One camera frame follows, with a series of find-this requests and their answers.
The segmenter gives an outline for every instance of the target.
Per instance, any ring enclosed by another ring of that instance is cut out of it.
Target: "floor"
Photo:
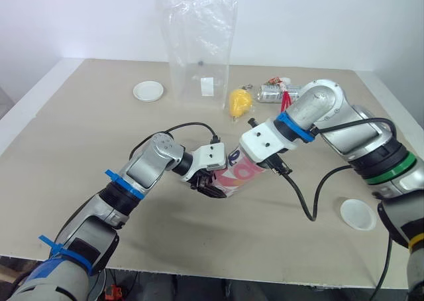
[[[33,267],[34,262],[24,259],[0,257],[3,264],[16,271]],[[116,283],[123,287],[127,301],[356,301],[368,300],[372,289],[316,288],[291,284],[263,283],[239,280],[223,280],[196,276],[176,276],[149,272],[115,271],[101,272],[99,278],[90,278],[93,288],[88,300],[96,300],[103,287]],[[6,300],[11,284],[0,281],[0,301]],[[383,289],[375,301],[404,301],[405,290]]]

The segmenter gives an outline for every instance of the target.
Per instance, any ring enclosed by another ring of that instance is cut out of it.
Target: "clear plastic bag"
[[[175,96],[224,107],[237,0],[157,0]]]

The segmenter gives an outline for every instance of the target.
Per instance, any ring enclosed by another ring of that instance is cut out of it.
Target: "small white plate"
[[[354,229],[369,231],[376,227],[376,214],[362,200],[345,200],[340,213],[344,222]]]
[[[132,90],[134,96],[144,102],[159,100],[164,94],[164,86],[156,81],[143,81]]]

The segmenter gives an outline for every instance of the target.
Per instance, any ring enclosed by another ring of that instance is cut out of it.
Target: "green ring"
[[[391,180],[405,172],[405,170],[411,167],[411,165],[413,165],[416,160],[417,159],[415,155],[411,152],[408,152],[408,155],[405,157],[405,159],[401,161],[398,165],[383,174],[365,179],[365,183],[367,183],[368,185],[375,185],[387,182],[388,180]]]

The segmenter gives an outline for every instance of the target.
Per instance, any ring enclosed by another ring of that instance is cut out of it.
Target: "yellow toy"
[[[244,89],[236,89],[230,93],[230,115],[233,119],[241,117],[252,107],[252,96]]]

